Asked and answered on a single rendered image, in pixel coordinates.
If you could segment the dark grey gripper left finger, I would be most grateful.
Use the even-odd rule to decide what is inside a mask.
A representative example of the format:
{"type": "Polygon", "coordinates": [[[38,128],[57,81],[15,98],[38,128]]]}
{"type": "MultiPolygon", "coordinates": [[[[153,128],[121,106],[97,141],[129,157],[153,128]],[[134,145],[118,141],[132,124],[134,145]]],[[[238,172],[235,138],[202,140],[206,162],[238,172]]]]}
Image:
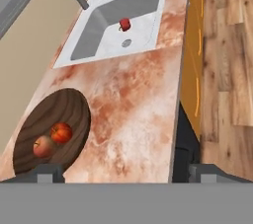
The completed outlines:
{"type": "Polygon", "coordinates": [[[14,178],[4,180],[4,183],[16,184],[64,184],[62,167],[58,164],[40,164],[27,173],[17,175],[14,178]]]}

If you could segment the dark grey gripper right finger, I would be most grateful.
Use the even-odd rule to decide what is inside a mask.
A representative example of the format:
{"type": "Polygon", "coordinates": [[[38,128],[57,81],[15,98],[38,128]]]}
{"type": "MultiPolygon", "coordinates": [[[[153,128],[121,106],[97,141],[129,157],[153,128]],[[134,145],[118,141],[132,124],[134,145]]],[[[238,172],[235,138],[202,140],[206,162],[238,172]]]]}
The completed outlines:
{"type": "Polygon", "coordinates": [[[190,183],[249,183],[249,180],[228,174],[214,164],[191,165],[189,167],[189,173],[190,183]]]}

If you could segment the brown wooden bowl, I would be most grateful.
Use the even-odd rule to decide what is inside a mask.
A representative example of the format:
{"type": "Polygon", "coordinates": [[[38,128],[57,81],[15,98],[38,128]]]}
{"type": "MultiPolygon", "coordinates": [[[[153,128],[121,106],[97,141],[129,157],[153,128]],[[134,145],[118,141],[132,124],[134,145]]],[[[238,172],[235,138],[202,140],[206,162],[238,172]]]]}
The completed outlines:
{"type": "Polygon", "coordinates": [[[13,169],[16,175],[26,173],[39,164],[59,164],[66,171],[78,158],[87,141],[91,113],[85,96],[78,90],[64,88],[45,97],[29,114],[16,139],[13,169]],[[45,159],[33,153],[34,142],[41,135],[49,135],[57,122],[72,128],[72,137],[65,144],[57,144],[54,153],[45,159]]]}

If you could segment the yellow base cabinet run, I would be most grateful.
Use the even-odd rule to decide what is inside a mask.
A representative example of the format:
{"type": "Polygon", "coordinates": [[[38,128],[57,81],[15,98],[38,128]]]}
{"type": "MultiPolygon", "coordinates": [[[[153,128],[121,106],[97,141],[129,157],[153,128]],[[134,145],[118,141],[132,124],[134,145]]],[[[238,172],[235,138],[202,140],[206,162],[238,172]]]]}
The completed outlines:
{"type": "Polygon", "coordinates": [[[206,0],[188,0],[181,104],[197,137],[201,129],[201,80],[206,0]]]}

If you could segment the red bell pepper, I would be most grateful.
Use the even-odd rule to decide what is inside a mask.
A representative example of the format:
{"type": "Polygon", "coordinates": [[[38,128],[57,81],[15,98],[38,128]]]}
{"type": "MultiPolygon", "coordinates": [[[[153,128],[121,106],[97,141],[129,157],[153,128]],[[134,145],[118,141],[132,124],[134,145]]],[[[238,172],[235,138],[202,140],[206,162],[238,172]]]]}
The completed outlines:
{"type": "Polygon", "coordinates": [[[120,19],[120,31],[126,32],[131,27],[129,18],[120,19]]]}

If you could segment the white sink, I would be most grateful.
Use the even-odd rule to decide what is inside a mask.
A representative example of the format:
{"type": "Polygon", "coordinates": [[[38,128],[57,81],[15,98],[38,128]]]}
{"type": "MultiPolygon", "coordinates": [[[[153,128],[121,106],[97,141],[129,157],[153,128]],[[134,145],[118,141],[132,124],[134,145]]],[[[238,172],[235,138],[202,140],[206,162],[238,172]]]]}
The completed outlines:
{"type": "Polygon", "coordinates": [[[54,66],[56,68],[153,50],[165,0],[88,0],[54,66]],[[120,31],[120,19],[131,27],[120,31]]]}

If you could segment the pale red apple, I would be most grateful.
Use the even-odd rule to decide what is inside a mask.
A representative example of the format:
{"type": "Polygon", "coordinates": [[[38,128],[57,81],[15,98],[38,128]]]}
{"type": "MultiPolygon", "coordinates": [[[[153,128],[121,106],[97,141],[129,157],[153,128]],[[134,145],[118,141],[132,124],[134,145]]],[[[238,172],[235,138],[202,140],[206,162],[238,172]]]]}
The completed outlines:
{"type": "Polygon", "coordinates": [[[53,153],[54,143],[50,137],[40,136],[34,143],[33,151],[37,157],[46,158],[53,153]]]}

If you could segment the black dishwasher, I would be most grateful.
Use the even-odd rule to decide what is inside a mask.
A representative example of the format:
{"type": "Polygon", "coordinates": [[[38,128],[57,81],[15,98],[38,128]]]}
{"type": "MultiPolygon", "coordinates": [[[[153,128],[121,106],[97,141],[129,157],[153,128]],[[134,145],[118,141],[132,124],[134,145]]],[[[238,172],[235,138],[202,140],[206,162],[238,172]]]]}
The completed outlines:
{"type": "Polygon", "coordinates": [[[179,105],[173,183],[189,181],[189,167],[200,162],[200,142],[182,105],[179,105]]]}

